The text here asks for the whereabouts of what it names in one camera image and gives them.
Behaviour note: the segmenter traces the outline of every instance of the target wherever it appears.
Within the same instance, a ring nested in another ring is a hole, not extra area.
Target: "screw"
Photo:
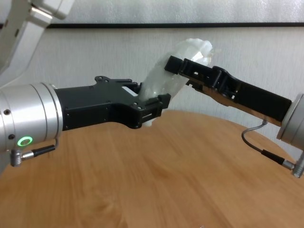
[[[15,135],[14,135],[14,134],[10,134],[10,135],[9,135],[9,139],[10,139],[10,140],[12,140],[12,139],[14,139],[14,138],[15,138]]]
[[[10,109],[6,109],[6,110],[4,110],[4,112],[3,112],[5,115],[9,115],[10,114]]]

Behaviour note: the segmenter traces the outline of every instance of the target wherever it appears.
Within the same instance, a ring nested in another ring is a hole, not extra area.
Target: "cable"
[[[250,146],[251,148],[255,149],[256,151],[259,151],[260,153],[263,152],[263,150],[257,148],[256,146],[252,145],[250,142],[247,141],[247,139],[245,138],[245,134],[247,132],[250,132],[250,131],[254,131],[254,130],[257,130],[257,129],[260,129],[262,127],[264,127],[265,125],[267,124],[267,121],[266,120],[263,120],[262,124],[257,126],[257,127],[252,127],[252,128],[248,128],[246,130],[244,130],[242,132],[242,140],[244,141],[244,143],[246,143],[248,146]]]
[[[261,125],[259,125],[259,126],[257,126],[257,127],[248,128],[248,129],[244,130],[244,131],[242,132],[242,140],[243,140],[244,143],[246,143],[248,146],[250,146],[250,147],[253,148],[254,150],[260,152],[261,155],[263,155],[263,156],[265,156],[265,157],[267,157],[267,158],[273,160],[274,162],[278,163],[279,165],[284,166],[285,168],[287,168],[287,169],[289,169],[289,170],[292,170],[292,169],[295,167],[295,165],[294,165],[292,162],[290,162],[290,161],[286,160],[285,158],[282,158],[282,157],[280,157],[280,156],[278,156],[278,155],[276,155],[276,154],[274,154],[274,153],[271,153],[271,152],[269,152],[269,151],[267,151],[267,150],[262,150],[262,149],[256,147],[255,145],[253,145],[253,144],[251,144],[250,142],[248,142],[247,139],[245,138],[245,134],[246,134],[247,132],[254,131],[254,130],[256,130],[256,129],[260,129],[260,128],[264,127],[266,124],[267,124],[267,121],[266,121],[266,120],[263,120],[263,122],[262,122]]]

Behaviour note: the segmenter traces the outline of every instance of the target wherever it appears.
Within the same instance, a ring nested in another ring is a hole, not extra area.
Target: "white wall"
[[[58,87],[84,86],[93,84],[99,75],[141,82],[174,44],[186,38],[201,38],[214,46],[212,65],[294,100],[304,92],[303,37],[303,28],[48,29],[29,69],[13,84],[45,81]],[[187,86],[172,101],[171,109],[218,116],[248,127],[261,122]],[[260,132],[294,158],[299,156],[299,150],[276,140],[278,127],[269,124]]]

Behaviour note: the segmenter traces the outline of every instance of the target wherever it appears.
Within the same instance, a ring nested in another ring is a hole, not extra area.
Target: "metal cylinder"
[[[0,90],[0,152],[57,138],[62,125],[52,86],[39,83]]]
[[[290,106],[277,139],[304,150],[304,95],[299,94]]]

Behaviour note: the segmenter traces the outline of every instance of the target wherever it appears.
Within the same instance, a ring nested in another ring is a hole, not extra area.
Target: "gray cable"
[[[267,124],[267,121],[266,120],[263,120],[262,124],[257,126],[257,127],[252,127],[252,128],[248,128],[246,130],[244,130],[242,132],[242,140],[248,145],[250,146],[251,148],[255,149],[256,151],[259,151],[260,153],[262,153],[263,150],[261,150],[260,148],[256,147],[255,145],[252,145],[250,142],[247,141],[247,139],[245,138],[245,134],[247,132],[250,132],[250,131],[254,131],[256,129],[260,129],[262,127],[264,127],[265,125]]]

